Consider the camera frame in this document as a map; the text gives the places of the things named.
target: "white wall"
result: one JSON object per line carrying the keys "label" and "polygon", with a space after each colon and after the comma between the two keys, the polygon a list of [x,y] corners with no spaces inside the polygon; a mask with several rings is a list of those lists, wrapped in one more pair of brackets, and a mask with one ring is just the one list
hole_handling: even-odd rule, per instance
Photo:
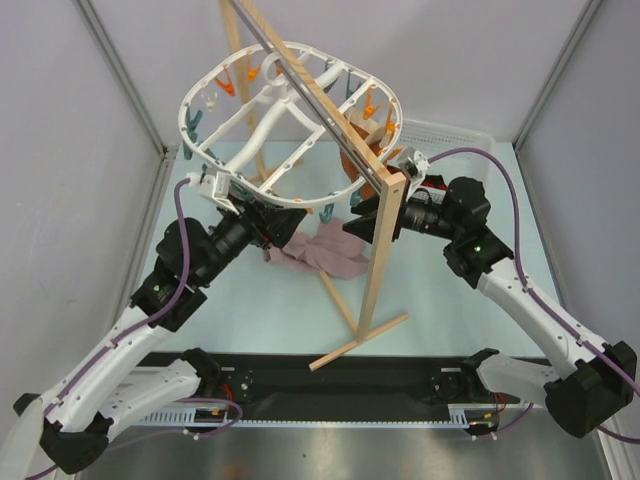
{"label": "white wall", "polygon": [[[569,310],[640,352],[638,18],[636,1],[604,3],[521,161]],[[640,437],[640,399],[623,418]]]}
{"label": "white wall", "polygon": [[[94,0],[167,144],[228,55],[216,0]],[[255,0],[285,40],[380,77],[405,114],[513,141],[585,0]],[[244,44],[257,43],[244,32]]]}
{"label": "white wall", "polygon": [[1,443],[108,328],[159,158],[72,2],[0,25]]}

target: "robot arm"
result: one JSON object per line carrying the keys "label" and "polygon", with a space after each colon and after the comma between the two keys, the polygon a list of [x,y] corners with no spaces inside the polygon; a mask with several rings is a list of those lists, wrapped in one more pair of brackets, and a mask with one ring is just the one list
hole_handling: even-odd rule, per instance
{"label": "robot arm", "polygon": [[[636,354],[625,343],[611,346],[576,321],[541,292],[524,273],[521,278],[513,252],[486,226],[491,208],[477,180],[454,179],[440,202],[427,189],[416,189],[401,209],[394,239],[402,228],[450,240],[444,256],[451,270],[474,289],[498,304],[533,339],[551,366],[515,360],[485,349],[463,363],[463,370],[490,392],[504,392],[545,405],[568,433],[583,437],[632,398],[631,388],[585,343],[594,346],[629,376],[635,378]],[[345,223],[345,231],[371,241],[377,199],[352,209],[360,218]],[[529,291],[545,305],[537,302]],[[580,340],[554,320],[558,314]]]}
{"label": "robot arm", "polygon": [[[178,209],[179,220],[167,227],[156,247],[153,272],[109,333],[57,385],[41,395],[25,394],[14,405],[21,414],[30,402],[43,403],[40,445],[67,474],[91,465],[109,442],[144,416],[194,394],[211,397],[217,390],[220,367],[199,349],[184,352],[150,379],[116,388],[193,315],[206,300],[202,289],[249,244],[282,248],[306,215],[304,209],[274,209],[255,200],[229,198],[234,211],[225,213],[210,231],[195,219],[181,218]],[[186,284],[181,284],[185,273]]]}

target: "pink cloth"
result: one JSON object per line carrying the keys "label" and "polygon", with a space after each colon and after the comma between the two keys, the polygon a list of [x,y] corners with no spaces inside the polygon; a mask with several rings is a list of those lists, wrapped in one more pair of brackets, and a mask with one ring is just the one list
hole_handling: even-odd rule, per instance
{"label": "pink cloth", "polygon": [[295,272],[324,270],[346,280],[362,275],[369,266],[369,259],[362,255],[367,244],[343,232],[342,224],[342,220],[333,218],[329,223],[321,224],[313,238],[296,232],[283,249],[265,251],[264,260]]}

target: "orange object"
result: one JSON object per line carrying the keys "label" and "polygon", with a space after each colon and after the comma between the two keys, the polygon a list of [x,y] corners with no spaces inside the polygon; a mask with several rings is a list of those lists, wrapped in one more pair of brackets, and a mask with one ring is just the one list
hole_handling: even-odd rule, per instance
{"label": "orange object", "polygon": [[227,74],[227,83],[223,82],[218,77],[216,77],[216,83],[221,89],[223,89],[229,95],[231,95],[232,97],[235,97],[236,89],[233,88],[233,81],[231,80],[231,75],[229,74],[229,70],[227,69],[226,65],[224,66],[224,73]]}
{"label": "orange object", "polygon": [[398,126],[393,121],[391,121],[392,114],[393,114],[393,100],[391,100],[391,103],[389,104],[389,111],[387,112],[387,121],[385,122],[387,133],[393,136],[393,134],[396,133],[396,129],[398,128]]}
{"label": "orange object", "polygon": [[376,113],[378,111],[378,109],[380,108],[380,105],[377,105],[375,107],[371,106],[371,90],[373,90],[373,86],[367,88],[367,96],[365,97],[364,100],[364,113],[362,115],[362,117],[367,120],[371,117],[371,115],[373,115],[374,113]]}
{"label": "orange object", "polygon": [[262,68],[262,65],[258,65],[258,68],[251,68],[251,52],[247,53],[247,79],[249,83],[253,83],[256,79],[258,73],[260,73],[260,68]]}
{"label": "orange object", "polygon": [[[367,136],[369,136],[369,132],[367,132],[363,128],[359,127],[355,123],[351,123],[351,126],[358,133],[358,135],[360,135],[360,138],[362,138],[363,140],[365,138],[367,138]],[[369,148],[371,149],[371,151],[373,152],[373,154],[376,157],[379,157],[381,155],[382,150],[383,150],[383,149],[380,148],[380,141],[379,140],[374,142],[374,143],[372,143],[372,144],[370,144]],[[342,169],[344,170],[344,173],[347,174],[347,177],[349,177],[349,180],[354,182],[360,176],[360,172],[351,163],[351,160],[349,160],[349,157],[347,157],[342,150],[340,150],[340,160],[342,162]],[[383,164],[386,166],[387,159],[384,160]],[[376,194],[375,190],[373,190],[373,188],[371,188],[371,185],[369,185],[368,183],[365,183],[362,186],[362,190],[360,190],[360,198],[362,200],[367,200],[367,199],[373,197],[375,194]]]}

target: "purple cable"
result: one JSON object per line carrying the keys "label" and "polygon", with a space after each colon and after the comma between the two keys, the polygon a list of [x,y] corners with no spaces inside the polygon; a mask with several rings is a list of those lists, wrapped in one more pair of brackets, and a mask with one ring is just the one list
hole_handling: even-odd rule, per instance
{"label": "purple cable", "polygon": [[[520,283],[522,284],[523,287],[525,287],[525,290],[527,291],[529,296],[540,308],[542,308],[542,310],[544,310],[551,318],[553,318],[553,320],[555,320],[564,330],[566,330],[567,333],[569,333],[577,341],[582,342],[582,344],[587,348],[587,350],[593,353],[596,357],[602,360],[609,368],[611,368],[614,372],[616,372],[616,374],[618,374],[633,389],[636,395],[640,396],[640,385],[638,385],[633,378],[631,378],[624,370],[622,370],[622,368],[616,365],[616,363],[613,360],[611,360],[604,353],[602,353],[591,342],[587,340],[581,341],[580,332],[578,332],[575,328],[573,328],[564,318],[562,318],[562,316],[560,316],[560,314],[558,314],[553,308],[551,308],[551,306],[549,306],[542,298],[540,298],[540,296],[535,292],[535,290],[533,290],[532,288],[526,288],[527,278],[525,276],[524,269],[522,268],[522,258],[520,256],[520,208],[518,206],[518,198],[516,194],[516,189],[513,185],[513,182],[511,181],[511,177],[509,176],[509,172],[507,172],[506,168],[504,168],[504,166],[500,163],[500,161],[490,153],[485,152],[484,150],[480,150],[478,148],[472,148],[472,147],[462,147],[462,148],[454,148],[452,150],[448,150],[446,152],[440,153],[430,158],[429,163],[434,163],[445,157],[456,155],[458,153],[475,153],[477,155],[481,155],[485,157],[491,163],[493,163],[496,167],[498,167],[498,170],[500,170],[500,173],[502,173],[502,176],[507,182],[507,185],[509,187],[509,192],[511,193],[511,201],[513,202],[513,213],[514,213],[514,228],[515,228],[514,249],[513,249],[514,258],[515,258],[514,263],[516,266],[516,271],[518,272]],[[598,427],[598,430],[600,430],[602,433],[606,435],[610,435],[611,437],[617,440],[627,442],[627,443],[632,443],[632,444],[640,444],[639,438],[625,437],[624,435],[619,435],[617,433],[614,433],[602,426]]]}
{"label": "purple cable", "polygon": [[[218,434],[230,429],[236,423],[238,423],[240,420],[242,420],[242,415],[244,414],[243,411],[242,411],[242,407],[240,407],[240,405],[238,405],[237,403],[232,402],[231,400],[225,400],[223,398],[184,398],[184,399],[180,400],[180,403],[199,403],[199,402],[224,403],[225,405],[233,407],[236,410],[236,412],[238,412],[238,416],[236,418],[234,418],[233,420],[231,420],[229,423],[227,423],[225,425],[222,425],[221,427],[218,427],[215,430],[212,430],[210,432],[201,433],[201,434],[198,435],[199,438],[208,438],[208,437],[213,437],[214,435],[218,435]],[[130,447],[131,445],[135,445],[136,443],[142,442],[144,440],[148,440],[148,439],[154,438],[154,437],[159,437],[160,435],[166,435],[166,434],[169,434],[169,433],[179,433],[179,434],[184,435],[184,429],[182,429],[182,428],[167,428],[167,429],[164,429],[164,430],[159,430],[157,432],[152,432],[152,433],[149,433],[148,435],[144,435],[144,436],[139,437],[139,438],[134,438],[133,440],[129,440],[128,442],[124,442],[124,443],[121,443],[119,445],[116,445],[115,447],[111,447],[111,448],[109,448],[107,450],[106,453],[116,452],[118,450],[122,450],[123,448]]]}
{"label": "purple cable", "polygon": [[[125,330],[120,332],[118,335],[116,335],[114,338],[112,338],[111,343],[113,343],[114,345],[116,345],[120,340],[122,340],[124,337],[126,337],[130,333],[138,330],[141,327],[144,327],[145,325],[150,324],[151,322],[155,322],[158,318],[165,315],[176,304],[176,302],[180,298],[180,295],[182,295],[182,292],[185,286],[187,285],[187,278],[189,277],[189,262],[190,262],[189,239],[187,238],[187,226],[185,224],[184,213],[182,211],[182,203],[180,202],[180,189],[185,185],[188,185],[189,182],[190,182],[189,179],[181,180],[176,184],[175,188],[173,189],[173,199],[176,204],[176,213],[178,215],[178,227],[180,229],[180,240],[182,241],[182,273],[180,275],[180,281],[178,282],[178,287],[176,288],[176,291],[171,297],[171,299],[167,302],[167,304],[164,307],[162,307],[160,310],[158,310],[156,313],[149,316],[148,318],[131,325],[129,328],[126,328]],[[87,363],[85,363],[82,366],[82,368],[80,368],[80,370],[78,370],[78,373],[76,373],[73,376],[73,378],[69,380],[69,382],[57,395],[57,398],[59,400],[62,400],[71,391],[71,389],[75,387],[76,384],[85,376],[85,374],[91,369],[91,367],[93,367],[96,363],[98,363],[98,361],[102,357],[104,357],[104,355],[109,350],[111,350],[109,347],[102,347],[100,350],[98,350],[98,352]],[[51,411],[54,408],[55,408],[55,405],[53,403],[50,403],[47,406],[47,408],[44,410],[44,415],[45,416],[49,415],[49,413],[51,413]]]}

